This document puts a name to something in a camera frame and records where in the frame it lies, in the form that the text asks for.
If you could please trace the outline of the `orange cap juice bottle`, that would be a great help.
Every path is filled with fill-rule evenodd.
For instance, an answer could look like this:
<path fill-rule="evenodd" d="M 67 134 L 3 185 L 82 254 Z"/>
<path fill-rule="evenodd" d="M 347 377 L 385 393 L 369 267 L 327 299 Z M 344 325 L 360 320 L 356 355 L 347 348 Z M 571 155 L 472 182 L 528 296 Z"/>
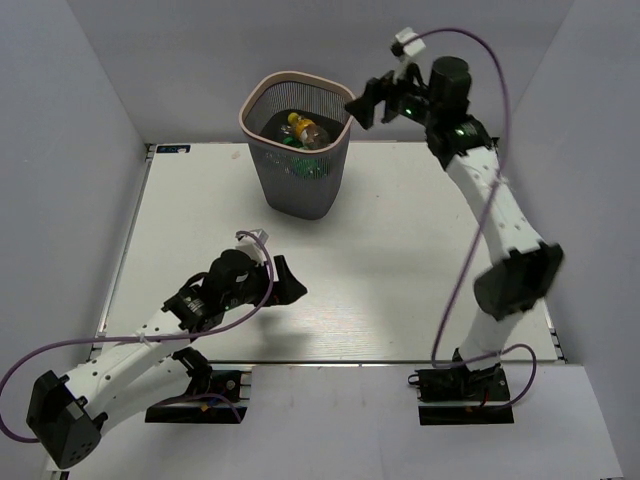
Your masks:
<path fill-rule="evenodd" d="M 309 150 L 320 150 L 331 143 L 328 132 L 310 118 L 291 112 L 287 122 L 294 137 Z"/>

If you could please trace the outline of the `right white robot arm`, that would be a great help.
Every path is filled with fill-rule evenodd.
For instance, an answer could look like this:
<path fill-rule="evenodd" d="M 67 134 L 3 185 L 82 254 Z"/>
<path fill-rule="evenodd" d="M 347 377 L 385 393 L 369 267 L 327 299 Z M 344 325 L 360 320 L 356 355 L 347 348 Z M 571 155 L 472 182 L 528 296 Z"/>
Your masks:
<path fill-rule="evenodd" d="M 345 106 L 364 129 L 373 126 L 378 104 L 384 106 L 385 123 L 403 116 L 422 125 L 429 151 L 477 221 L 473 240 L 485 242 L 490 266 L 473 283 L 476 314 L 452 360 L 432 362 L 438 369 L 457 368 L 452 388 L 466 399 L 486 389 L 485 371 L 510 351 L 512 331 L 546 297 L 564 260 L 562 247 L 546 242 L 531 226 L 502 177 L 506 150 L 469 114 L 471 83 L 469 66 L 460 58 L 436 59 L 427 79 L 411 62 L 402 73 L 369 79 L 363 93 Z"/>

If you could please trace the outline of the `green soda bottle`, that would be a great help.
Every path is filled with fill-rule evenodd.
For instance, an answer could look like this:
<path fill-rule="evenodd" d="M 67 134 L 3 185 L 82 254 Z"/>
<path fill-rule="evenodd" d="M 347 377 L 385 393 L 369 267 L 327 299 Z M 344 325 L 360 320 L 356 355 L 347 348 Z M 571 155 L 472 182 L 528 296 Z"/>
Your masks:
<path fill-rule="evenodd" d="M 307 150 L 306 146 L 301 141 L 290 135 L 282 137 L 281 143 L 296 150 Z M 307 156 L 293 157 L 290 160 L 289 170 L 301 178 L 316 178 L 319 175 L 317 161 Z"/>

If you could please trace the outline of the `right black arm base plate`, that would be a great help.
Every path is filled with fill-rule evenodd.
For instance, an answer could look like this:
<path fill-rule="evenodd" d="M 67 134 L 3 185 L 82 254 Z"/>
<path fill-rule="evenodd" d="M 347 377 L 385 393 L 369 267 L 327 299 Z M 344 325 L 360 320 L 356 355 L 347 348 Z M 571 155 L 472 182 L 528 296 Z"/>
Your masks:
<path fill-rule="evenodd" d="M 421 426 L 507 425 L 514 423 L 503 368 L 485 373 L 455 369 L 415 370 L 407 378 L 417 390 Z"/>

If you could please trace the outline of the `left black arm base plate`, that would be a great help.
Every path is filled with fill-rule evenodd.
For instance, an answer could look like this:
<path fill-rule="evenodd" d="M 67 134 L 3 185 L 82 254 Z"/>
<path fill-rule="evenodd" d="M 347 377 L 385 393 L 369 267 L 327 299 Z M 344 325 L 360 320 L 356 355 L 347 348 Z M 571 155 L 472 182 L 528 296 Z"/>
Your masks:
<path fill-rule="evenodd" d="M 146 410 L 148 424 L 234 425 L 244 419 L 250 400 L 249 369 L 213 369 L 192 381 L 175 401 L 163 401 Z"/>

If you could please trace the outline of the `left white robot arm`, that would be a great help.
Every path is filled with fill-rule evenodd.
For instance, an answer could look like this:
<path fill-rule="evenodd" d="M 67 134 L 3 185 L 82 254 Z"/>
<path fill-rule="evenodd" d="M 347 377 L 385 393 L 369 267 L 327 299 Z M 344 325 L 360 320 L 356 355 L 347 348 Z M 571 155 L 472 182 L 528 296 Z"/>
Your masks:
<path fill-rule="evenodd" d="M 41 375 L 26 422 L 56 466 L 77 465 L 110 429 L 156 404 L 225 398 L 223 379 L 192 347 L 192 336 L 214 329 L 240 306 L 284 306 L 306 295 L 284 256 L 275 256 L 273 265 L 270 272 L 257 252 L 225 250 L 163 303 L 135 342 L 118 342 L 62 376 Z"/>

